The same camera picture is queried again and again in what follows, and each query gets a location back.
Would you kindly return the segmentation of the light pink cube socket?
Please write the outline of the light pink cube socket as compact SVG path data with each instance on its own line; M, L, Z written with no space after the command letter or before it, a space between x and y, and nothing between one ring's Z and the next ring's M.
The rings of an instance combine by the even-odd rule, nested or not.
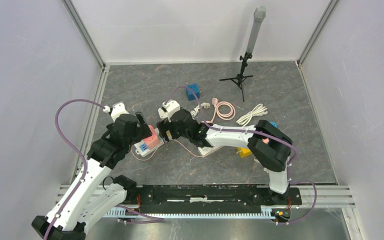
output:
M153 131L152 135L145 138L143 142L146 144L148 150L152 150L156 148L161 141L159 139L158 134L155 131Z

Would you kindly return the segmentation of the dark blue cube socket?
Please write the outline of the dark blue cube socket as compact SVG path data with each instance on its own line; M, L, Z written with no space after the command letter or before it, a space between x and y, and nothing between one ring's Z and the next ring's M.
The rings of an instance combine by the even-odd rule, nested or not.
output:
M200 98L200 89L199 86L196 83L189 84L186 86L186 96L188 101L194 101L196 100L196 97L199 99Z

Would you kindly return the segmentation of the yellow cube socket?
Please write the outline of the yellow cube socket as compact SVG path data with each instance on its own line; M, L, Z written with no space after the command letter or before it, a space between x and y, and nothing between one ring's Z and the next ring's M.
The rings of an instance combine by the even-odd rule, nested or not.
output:
M247 148L243 148L243 147L237 147L236 148L236 153L241 157L241 158L245 158L245 157L248 157L250 155L252 155L252 152L247 149Z

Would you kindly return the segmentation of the light blue cube adapter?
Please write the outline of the light blue cube adapter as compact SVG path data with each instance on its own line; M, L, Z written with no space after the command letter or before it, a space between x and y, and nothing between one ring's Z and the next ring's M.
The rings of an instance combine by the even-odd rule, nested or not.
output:
M270 121L269 123L270 123L271 125L273 125L275 128L277 128L277 127L278 127L278 125L277 125L277 123L276 123L276 122Z

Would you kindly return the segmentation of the coral pink adapter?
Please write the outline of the coral pink adapter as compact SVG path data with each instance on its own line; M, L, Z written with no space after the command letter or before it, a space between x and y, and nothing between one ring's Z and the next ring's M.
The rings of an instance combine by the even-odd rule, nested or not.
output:
M155 128L152 125L148 125L148 128L152 136L156 135Z

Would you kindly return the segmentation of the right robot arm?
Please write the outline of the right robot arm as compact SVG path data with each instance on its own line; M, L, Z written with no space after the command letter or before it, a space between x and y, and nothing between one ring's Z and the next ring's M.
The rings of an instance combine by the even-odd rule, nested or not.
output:
M282 204L289 198L287 164L297 155L293 141L267 120L256 125L232 127L198 122L183 108L158 109L160 121L156 124L160 136L167 142L178 138L188 139L203 148L235 147L251 151L269 175L269 199Z

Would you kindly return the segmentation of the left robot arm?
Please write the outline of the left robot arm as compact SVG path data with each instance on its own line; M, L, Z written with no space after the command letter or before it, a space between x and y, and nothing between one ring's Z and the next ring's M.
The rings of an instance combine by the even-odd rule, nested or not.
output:
M45 216L32 221L33 229L44 240L84 240L93 226L113 207L137 198L136 183L120 175L97 198L97 187L123 160L132 146L151 136L143 114L121 113L107 125L107 131L87 153L86 166L61 200Z

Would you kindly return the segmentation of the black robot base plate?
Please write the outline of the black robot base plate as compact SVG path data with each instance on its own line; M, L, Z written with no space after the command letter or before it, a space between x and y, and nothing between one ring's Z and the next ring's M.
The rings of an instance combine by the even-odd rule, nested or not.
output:
M297 187L278 194L258 184L138 185L123 205L137 205L144 214L251 214L262 207L302 204Z

